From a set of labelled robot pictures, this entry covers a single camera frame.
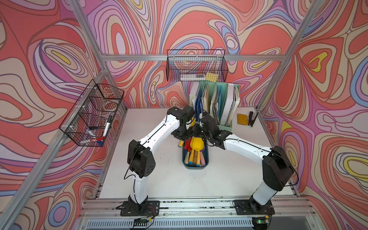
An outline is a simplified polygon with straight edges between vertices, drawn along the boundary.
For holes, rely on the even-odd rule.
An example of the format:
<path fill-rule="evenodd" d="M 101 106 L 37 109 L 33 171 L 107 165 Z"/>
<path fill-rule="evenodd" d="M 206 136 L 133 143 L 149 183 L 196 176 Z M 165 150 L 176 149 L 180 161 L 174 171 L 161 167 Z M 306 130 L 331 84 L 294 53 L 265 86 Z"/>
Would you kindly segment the red square shovel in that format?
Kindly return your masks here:
<path fill-rule="evenodd" d="M 185 142 L 185 150 L 186 150 L 185 164 L 186 165 L 189 164 L 189 156 L 190 156 L 190 152 L 191 152 L 190 143 L 191 143 L 191 138 Z"/>

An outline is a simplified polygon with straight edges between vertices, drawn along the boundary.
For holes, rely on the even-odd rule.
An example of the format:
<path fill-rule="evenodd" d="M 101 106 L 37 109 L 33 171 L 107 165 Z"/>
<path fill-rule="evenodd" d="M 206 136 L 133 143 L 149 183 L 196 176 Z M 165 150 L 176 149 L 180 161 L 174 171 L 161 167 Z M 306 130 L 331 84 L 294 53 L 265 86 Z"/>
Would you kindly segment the yellow shovel blue-tipped handle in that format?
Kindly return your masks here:
<path fill-rule="evenodd" d="M 196 166 L 197 167 L 201 167 L 202 166 L 202 163 L 201 163 L 201 154 L 202 154 L 201 151 L 198 151 L 197 152 L 197 157 L 196 157 Z"/>

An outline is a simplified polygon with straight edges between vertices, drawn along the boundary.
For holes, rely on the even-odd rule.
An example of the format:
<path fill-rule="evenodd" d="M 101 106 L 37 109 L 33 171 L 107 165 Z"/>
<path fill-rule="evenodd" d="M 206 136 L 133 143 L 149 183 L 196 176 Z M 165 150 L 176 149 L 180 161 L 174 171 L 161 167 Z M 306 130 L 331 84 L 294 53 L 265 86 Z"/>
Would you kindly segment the yellow shovel wooden handle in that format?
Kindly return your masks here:
<path fill-rule="evenodd" d="M 205 145 L 204 145 L 202 138 L 192 137 L 190 146 L 191 146 L 191 149 L 195 150 L 193 164 L 196 165 L 197 152 L 202 151 Z"/>

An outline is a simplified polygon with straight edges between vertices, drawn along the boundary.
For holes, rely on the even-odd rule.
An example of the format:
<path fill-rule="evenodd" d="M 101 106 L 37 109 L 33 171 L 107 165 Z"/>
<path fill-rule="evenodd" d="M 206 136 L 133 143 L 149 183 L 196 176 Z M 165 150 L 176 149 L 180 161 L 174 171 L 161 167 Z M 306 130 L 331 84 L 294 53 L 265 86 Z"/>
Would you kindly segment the yellow round shovel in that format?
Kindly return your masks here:
<path fill-rule="evenodd" d="M 182 148 L 184 146 L 184 142 L 189 140 L 190 138 L 190 134 L 189 131 L 193 130 L 192 127 L 195 125 L 196 119 L 192 118 L 188 123 L 186 123 L 185 125 L 181 125 L 178 129 L 177 129 L 177 133 L 179 135 L 179 144 L 178 147 Z"/>

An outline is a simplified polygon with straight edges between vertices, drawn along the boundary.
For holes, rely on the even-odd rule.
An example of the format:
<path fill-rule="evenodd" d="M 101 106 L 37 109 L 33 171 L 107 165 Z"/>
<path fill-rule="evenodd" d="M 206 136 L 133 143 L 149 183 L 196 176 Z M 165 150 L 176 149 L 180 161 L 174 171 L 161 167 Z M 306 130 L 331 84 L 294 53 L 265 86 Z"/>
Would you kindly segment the yellow square shovel yellow handle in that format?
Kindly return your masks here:
<path fill-rule="evenodd" d="M 193 160 L 194 160 L 194 154 L 195 154 L 195 150 L 194 149 L 192 149 L 191 150 L 191 153 L 190 153 L 190 155 L 189 155 L 189 164 L 193 164 Z"/>

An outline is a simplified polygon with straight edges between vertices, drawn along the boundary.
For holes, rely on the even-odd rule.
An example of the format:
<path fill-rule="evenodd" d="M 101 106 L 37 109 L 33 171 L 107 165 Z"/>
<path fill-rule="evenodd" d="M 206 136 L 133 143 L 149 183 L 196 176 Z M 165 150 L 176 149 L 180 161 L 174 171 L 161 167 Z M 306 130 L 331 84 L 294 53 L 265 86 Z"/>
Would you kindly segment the purple trowel pink handle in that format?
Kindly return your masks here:
<path fill-rule="evenodd" d="M 206 166 L 206 161 L 205 161 L 204 154 L 202 151 L 200 152 L 200 164 L 201 164 L 201 167 Z"/>

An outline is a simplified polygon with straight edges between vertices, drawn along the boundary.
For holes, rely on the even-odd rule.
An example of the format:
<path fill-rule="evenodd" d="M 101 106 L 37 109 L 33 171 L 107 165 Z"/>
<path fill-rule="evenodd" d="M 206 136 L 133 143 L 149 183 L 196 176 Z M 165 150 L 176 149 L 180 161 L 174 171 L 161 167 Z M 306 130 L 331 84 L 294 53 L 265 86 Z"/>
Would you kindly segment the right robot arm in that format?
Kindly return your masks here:
<path fill-rule="evenodd" d="M 214 146 L 238 153 L 262 167 L 263 180 L 250 198 L 255 207 L 265 206 L 282 191 L 296 170 L 280 146 L 264 147 L 243 140 L 227 130 L 221 130 L 215 119 L 205 116 L 200 121 L 204 137 Z"/>

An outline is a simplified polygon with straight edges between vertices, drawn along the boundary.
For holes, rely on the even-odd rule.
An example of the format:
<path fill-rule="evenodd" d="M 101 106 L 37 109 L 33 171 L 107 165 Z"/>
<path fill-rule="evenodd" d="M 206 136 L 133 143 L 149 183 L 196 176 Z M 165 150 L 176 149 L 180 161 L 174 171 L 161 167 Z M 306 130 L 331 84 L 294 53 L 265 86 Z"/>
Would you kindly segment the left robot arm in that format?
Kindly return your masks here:
<path fill-rule="evenodd" d="M 156 166 L 154 153 L 169 136 L 180 141 L 189 140 L 194 115 L 195 111 L 190 106 L 183 109 L 172 107 L 154 130 L 139 141 L 132 140 L 129 143 L 128 170 L 124 178 L 133 177 L 133 188 L 129 198 L 134 203 L 141 205 L 148 198 L 147 178 Z"/>

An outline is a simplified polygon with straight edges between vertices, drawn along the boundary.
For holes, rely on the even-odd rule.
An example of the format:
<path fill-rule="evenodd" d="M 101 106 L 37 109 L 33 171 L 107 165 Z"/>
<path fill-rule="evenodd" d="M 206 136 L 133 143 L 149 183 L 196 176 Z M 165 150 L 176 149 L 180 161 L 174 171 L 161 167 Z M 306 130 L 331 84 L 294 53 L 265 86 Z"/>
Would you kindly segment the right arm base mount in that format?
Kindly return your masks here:
<path fill-rule="evenodd" d="M 233 201 L 233 206 L 237 215 L 272 216 L 275 214 L 271 200 L 268 200 L 265 205 L 260 205 L 252 197 L 250 199 L 237 199 Z"/>

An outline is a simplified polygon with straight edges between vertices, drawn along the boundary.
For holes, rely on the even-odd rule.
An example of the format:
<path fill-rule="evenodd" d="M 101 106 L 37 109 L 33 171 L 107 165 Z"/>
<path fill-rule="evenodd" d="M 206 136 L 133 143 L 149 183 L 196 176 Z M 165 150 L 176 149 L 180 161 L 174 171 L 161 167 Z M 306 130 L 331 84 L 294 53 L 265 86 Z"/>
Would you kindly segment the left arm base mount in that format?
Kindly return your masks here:
<path fill-rule="evenodd" d="M 141 204 L 138 204 L 129 198 L 128 201 L 124 201 L 123 204 L 117 206 L 115 209 L 120 211 L 122 217 L 156 217 L 160 212 L 160 201 L 145 199 Z"/>

